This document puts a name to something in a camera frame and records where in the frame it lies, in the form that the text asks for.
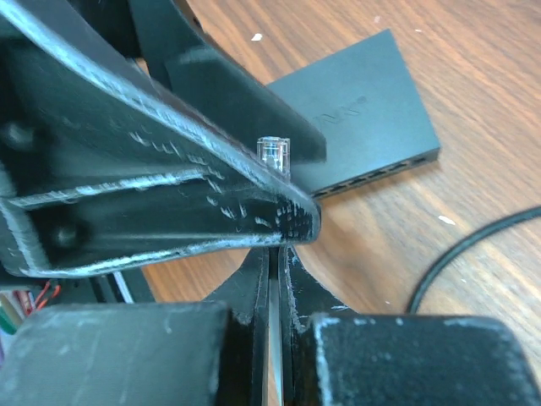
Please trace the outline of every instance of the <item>transparent cylinder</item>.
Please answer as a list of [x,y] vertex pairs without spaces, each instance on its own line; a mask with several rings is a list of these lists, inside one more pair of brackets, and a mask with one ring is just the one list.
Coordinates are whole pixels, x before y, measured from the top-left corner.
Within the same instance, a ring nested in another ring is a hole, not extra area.
[[291,177],[289,151],[288,138],[261,137],[257,140],[258,158],[288,179]]

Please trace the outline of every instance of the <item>wood grain surface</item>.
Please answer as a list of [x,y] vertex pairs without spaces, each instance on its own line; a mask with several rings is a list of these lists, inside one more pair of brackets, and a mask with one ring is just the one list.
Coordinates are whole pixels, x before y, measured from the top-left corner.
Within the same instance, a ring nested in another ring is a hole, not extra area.
[[[395,35],[441,139],[440,161],[324,200],[318,241],[298,247],[311,273],[355,310],[402,312],[443,250],[486,222],[541,202],[539,0],[197,0],[192,6],[204,28],[263,83],[383,29]],[[261,41],[251,41],[256,33]],[[146,275],[159,300],[198,300],[245,254],[149,266]],[[541,221],[495,235],[450,264],[422,312],[501,319],[539,379]]]

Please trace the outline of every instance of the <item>green wire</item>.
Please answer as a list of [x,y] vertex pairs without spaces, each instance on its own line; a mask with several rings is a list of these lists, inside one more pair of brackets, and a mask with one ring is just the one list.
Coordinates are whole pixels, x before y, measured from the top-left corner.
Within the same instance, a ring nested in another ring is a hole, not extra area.
[[0,308],[0,328],[10,336],[13,336],[17,332],[17,327],[11,322],[6,310],[3,308]]

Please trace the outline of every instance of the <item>black cable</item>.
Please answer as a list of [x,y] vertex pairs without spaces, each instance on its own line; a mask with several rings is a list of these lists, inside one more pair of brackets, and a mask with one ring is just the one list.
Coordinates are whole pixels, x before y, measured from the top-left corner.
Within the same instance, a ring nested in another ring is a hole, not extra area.
[[417,287],[413,290],[412,296],[407,304],[406,313],[417,313],[424,295],[427,293],[436,277],[441,274],[443,269],[449,265],[451,261],[457,258],[465,250],[473,247],[476,243],[482,239],[486,239],[488,236],[494,233],[498,233],[499,231],[513,227],[520,222],[527,222],[528,220],[532,220],[535,217],[540,216],[541,206],[535,206],[525,211],[519,211],[518,213],[511,214],[510,216],[502,217],[501,219],[487,224],[486,226],[469,234],[464,239],[461,239],[458,243],[450,247],[442,256],[440,256],[440,258],[438,258],[424,273],[423,277],[418,282]]

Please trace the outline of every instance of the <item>red wire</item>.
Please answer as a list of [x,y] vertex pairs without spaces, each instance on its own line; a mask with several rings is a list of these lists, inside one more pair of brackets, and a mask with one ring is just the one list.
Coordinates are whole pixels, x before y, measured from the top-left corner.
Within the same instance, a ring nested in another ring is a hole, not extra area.
[[37,295],[36,300],[34,300],[34,303],[36,303],[36,305],[41,299],[43,299],[43,296],[45,296],[47,290],[49,290],[50,287],[51,287],[51,282],[47,281],[45,286],[41,290],[40,294]]
[[57,285],[54,287],[54,290],[52,291],[52,294],[51,294],[51,297],[49,298],[46,298],[46,299],[43,299],[43,296],[45,295],[46,291],[51,287],[51,284],[47,281],[47,283],[45,284],[45,286],[43,287],[43,289],[41,290],[40,294],[37,295],[37,298],[35,300],[35,304],[36,304],[36,310],[41,310],[43,309],[47,302],[49,301],[49,299],[54,299],[56,298],[59,294],[60,294],[60,285]]

